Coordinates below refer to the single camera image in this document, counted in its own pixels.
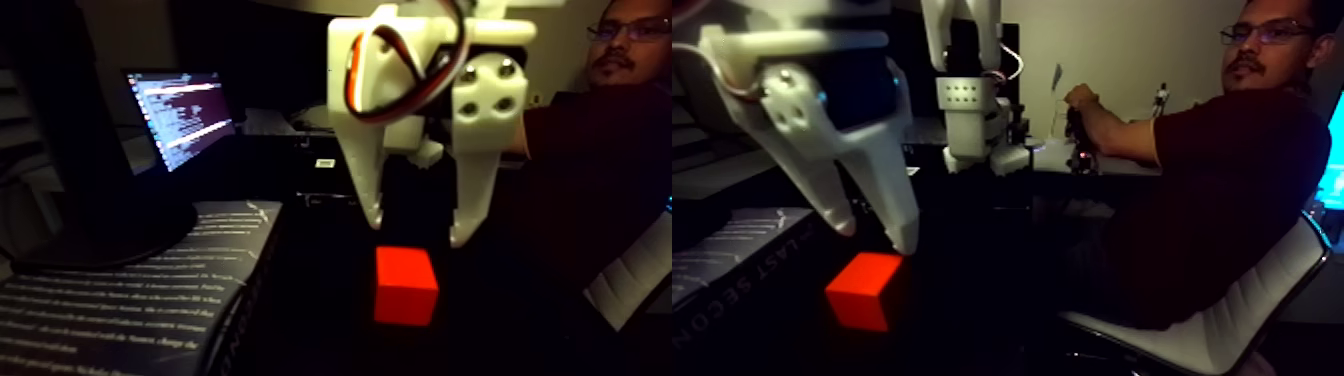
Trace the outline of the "person's right hand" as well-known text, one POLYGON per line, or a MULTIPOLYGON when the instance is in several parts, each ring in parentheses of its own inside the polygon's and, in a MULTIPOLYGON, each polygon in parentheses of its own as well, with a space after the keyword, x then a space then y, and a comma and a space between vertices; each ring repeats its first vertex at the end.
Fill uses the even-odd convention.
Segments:
POLYGON ((1075 85, 1064 95, 1068 105, 1068 124, 1077 130, 1089 134, 1102 132, 1105 126, 1105 113, 1099 103, 1099 95, 1089 85, 1075 85))

